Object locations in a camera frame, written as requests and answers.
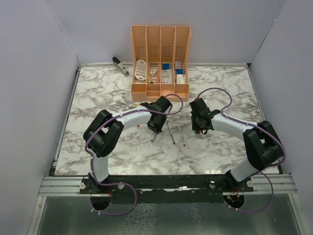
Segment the blue white pen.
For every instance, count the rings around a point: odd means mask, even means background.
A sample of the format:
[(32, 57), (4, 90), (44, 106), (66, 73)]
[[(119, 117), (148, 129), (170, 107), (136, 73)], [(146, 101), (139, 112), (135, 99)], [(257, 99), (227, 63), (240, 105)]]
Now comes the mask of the blue white pen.
[(172, 139), (172, 143), (173, 143), (173, 144), (176, 144), (175, 139), (174, 139), (174, 135), (173, 135), (173, 132), (172, 132), (172, 129), (171, 129), (171, 125), (170, 125), (169, 122), (167, 123), (167, 126), (168, 126), (168, 129), (169, 129), (169, 132), (170, 132), (170, 136), (171, 136), (171, 139)]

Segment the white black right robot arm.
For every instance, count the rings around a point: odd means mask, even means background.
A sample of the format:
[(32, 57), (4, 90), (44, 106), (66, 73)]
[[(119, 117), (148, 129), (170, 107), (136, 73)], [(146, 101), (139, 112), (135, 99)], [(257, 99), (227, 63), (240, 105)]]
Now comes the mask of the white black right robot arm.
[(225, 174), (224, 185), (229, 191), (238, 190), (243, 180), (284, 156), (283, 145), (270, 122), (249, 123), (226, 116), (220, 110), (211, 111), (202, 98), (195, 99), (189, 105), (192, 130), (196, 134), (205, 135), (209, 130), (221, 131), (242, 140), (245, 144), (246, 159)]

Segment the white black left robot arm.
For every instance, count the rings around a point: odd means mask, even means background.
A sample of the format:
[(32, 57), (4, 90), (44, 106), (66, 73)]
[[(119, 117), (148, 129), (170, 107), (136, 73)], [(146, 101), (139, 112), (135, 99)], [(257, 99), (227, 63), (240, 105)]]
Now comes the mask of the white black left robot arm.
[(166, 121), (166, 111), (172, 103), (164, 96), (157, 101), (141, 103), (138, 107), (112, 114), (107, 110), (98, 113), (89, 125), (83, 139), (85, 151), (90, 154), (91, 187), (97, 193), (107, 190), (109, 177), (108, 158), (114, 150), (123, 131), (146, 124), (154, 133), (160, 133)]

